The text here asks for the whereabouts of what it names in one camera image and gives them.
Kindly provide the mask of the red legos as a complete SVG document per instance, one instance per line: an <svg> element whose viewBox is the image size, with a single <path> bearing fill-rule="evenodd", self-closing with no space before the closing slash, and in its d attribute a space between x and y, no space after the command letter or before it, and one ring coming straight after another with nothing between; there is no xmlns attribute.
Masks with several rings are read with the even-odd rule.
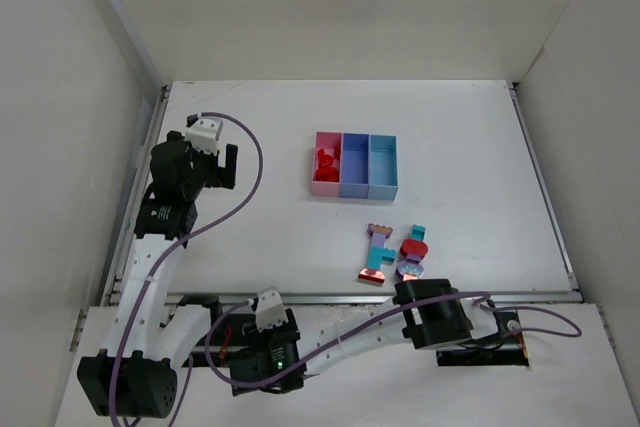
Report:
<svg viewBox="0 0 640 427"><path fill-rule="evenodd" d="M334 148L330 151L323 148L316 152L316 168L314 180L317 182L337 183L340 177L340 150Z"/></svg>

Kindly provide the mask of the teal red purple lego stack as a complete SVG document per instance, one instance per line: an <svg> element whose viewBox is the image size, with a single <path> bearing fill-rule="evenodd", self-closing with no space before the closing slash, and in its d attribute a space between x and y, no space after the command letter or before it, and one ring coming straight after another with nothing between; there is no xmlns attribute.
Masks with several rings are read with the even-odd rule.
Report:
<svg viewBox="0 0 640 427"><path fill-rule="evenodd" d="M398 281L418 280L424 276L425 269L422 262L429 251L425 235L425 227L414 224L408 236L402 241L399 249L400 258L395 270Z"/></svg>

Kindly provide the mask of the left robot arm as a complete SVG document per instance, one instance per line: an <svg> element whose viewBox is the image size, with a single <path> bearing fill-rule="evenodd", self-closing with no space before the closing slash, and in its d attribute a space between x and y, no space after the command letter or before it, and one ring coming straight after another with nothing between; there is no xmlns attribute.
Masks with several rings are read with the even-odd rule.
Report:
<svg viewBox="0 0 640 427"><path fill-rule="evenodd" d="M165 318L173 275L189 241L205 231L195 226L199 195L236 185L237 146L220 151L214 124L207 128L171 131L152 149L116 315L97 354L78 364L93 411L115 426L175 416L177 370L211 325L211 303L188 302Z"/></svg>

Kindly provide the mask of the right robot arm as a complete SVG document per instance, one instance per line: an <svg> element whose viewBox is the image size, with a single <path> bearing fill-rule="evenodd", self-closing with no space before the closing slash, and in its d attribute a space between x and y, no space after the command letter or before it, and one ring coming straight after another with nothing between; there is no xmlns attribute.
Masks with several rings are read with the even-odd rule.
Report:
<svg viewBox="0 0 640 427"><path fill-rule="evenodd" d="M396 344L416 350L497 349L506 323L483 292L461 292L447 279L400 282L384 303L331 324L284 324L249 334L248 346L228 364L234 396L289 393L338 363Z"/></svg>

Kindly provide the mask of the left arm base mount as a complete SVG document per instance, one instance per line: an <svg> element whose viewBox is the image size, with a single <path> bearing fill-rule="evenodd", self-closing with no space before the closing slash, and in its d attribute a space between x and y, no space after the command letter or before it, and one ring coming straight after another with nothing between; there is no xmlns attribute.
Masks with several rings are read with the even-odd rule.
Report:
<svg viewBox="0 0 640 427"><path fill-rule="evenodd" d="M209 341L209 328L228 311L213 294L184 296L166 323L161 323L159 340L161 359L170 359L174 368L186 366L191 355L195 367L206 367L205 346L216 367L226 368L240 358L250 346L255 332L255 316L251 307L229 314L214 330Z"/></svg>

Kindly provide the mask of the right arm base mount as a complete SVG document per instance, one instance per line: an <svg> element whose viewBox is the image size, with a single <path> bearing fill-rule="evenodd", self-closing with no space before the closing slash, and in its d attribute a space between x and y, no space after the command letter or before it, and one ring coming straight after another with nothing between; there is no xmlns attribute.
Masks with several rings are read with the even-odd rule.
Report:
<svg viewBox="0 0 640 427"><path fill-rule="evenodd" d="M503 334L510 327L519 327L519 315L515 312L494 315L498 332L479 340L439 349L436 361L439 367L529 366L528 353L521 337Z"/></svg>

